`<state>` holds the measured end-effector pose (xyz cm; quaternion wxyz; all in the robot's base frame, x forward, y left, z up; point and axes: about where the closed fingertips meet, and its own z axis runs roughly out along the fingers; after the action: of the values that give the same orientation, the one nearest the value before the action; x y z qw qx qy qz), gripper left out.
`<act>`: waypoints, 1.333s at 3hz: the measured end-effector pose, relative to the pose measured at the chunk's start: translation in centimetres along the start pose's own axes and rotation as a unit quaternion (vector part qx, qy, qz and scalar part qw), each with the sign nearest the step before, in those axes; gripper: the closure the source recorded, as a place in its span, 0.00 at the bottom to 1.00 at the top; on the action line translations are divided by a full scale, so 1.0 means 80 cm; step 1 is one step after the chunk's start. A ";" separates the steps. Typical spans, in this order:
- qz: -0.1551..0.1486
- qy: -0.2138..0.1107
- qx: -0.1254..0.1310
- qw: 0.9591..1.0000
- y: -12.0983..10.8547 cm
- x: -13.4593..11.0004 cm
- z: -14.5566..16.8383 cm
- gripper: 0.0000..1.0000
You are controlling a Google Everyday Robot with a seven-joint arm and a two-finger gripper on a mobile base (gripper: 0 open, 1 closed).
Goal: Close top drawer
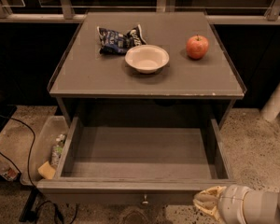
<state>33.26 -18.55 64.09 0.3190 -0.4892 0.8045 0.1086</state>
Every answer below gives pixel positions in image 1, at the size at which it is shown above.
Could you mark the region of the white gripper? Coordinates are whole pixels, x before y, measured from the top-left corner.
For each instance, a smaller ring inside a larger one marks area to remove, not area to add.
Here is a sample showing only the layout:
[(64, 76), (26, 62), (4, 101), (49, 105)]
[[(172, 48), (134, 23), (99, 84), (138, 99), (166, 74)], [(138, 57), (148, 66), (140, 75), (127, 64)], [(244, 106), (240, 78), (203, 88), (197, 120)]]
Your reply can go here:
[(247, 224), (244, 200), (251, 188), (239, 185), (214, 186), (196, 193), (194, 206), (201, 212), (224, 224)]

